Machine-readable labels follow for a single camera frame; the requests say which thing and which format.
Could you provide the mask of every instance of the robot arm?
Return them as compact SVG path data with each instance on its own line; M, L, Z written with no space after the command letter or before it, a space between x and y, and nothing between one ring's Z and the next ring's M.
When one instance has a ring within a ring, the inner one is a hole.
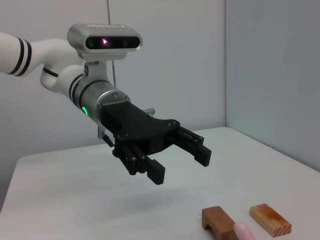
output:
M26 76L44 64L40 82L53 92L58 91L55 83L60 72L70 65L83 62L77 51L63 39L28 42L0 32L0 42L0 73Z
M164 182L165 168L148 156L176 145L189 152L204 167L211 151L204 138L181 127L174 119L153 118L152 110L141 110L107 77L106 61L120 60L141 48L142 37L124 25L75 24L64 40L28 43L1 33L0 71L22 76L44 63L40 82L65 95L98 125L98 135L121 160L130 175L145 173L157 185ZM105 134L108 129L113 143Z

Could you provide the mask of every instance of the pink object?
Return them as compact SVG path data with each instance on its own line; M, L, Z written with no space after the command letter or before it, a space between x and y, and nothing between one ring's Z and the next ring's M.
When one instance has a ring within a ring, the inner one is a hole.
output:
M236 222L233 229L239 240L256 240L250 228L245 223Z

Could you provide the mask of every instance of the white table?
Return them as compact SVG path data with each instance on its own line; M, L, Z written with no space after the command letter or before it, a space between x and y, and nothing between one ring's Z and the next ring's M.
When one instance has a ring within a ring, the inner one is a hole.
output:
M201 210L220 205L257 240L250 216L267 203L292 224L281 240L319 239L320 173L233 129L198 131L209 167L170 147L154 155L164 184L130 176L107 145L23 157L0 214L1 240L212 240Z

